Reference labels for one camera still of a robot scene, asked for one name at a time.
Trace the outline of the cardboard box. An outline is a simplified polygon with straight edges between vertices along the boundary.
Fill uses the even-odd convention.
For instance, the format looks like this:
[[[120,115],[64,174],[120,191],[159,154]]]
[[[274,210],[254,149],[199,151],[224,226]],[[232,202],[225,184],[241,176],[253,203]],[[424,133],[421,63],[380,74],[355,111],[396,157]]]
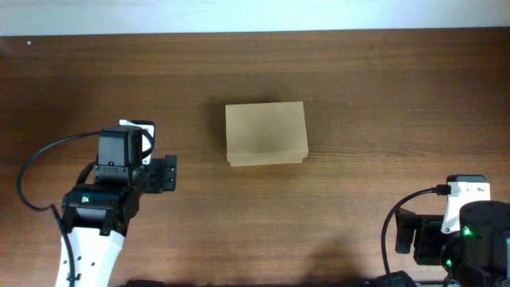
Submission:
[[[226,105],[226,148],[231,167],[302,163],[308,156],[304,103]]]

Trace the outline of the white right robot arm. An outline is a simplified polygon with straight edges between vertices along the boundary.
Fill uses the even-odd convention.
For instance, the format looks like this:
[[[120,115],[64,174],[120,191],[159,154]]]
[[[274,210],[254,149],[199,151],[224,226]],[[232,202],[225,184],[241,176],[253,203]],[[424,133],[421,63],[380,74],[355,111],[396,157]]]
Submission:
[[[460,229],[441,232],[439,215],[415,214],[397,203],[388,218],[396,217],[395,252],[414,249],[418,265],[439,265],[447,276],[444,285],[509,285],[509,205],[477,201],[460,209]]]

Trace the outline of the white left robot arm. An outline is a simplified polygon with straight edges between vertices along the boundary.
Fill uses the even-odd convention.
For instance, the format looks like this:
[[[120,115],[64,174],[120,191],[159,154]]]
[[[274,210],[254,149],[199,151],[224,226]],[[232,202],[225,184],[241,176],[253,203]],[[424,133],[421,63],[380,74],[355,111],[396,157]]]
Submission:
[[[58,286],[106,286],[141,196],[175,190],[176,156],[151,158],[155,131],[135,120],[100,131],[96,160],[62,200]]]

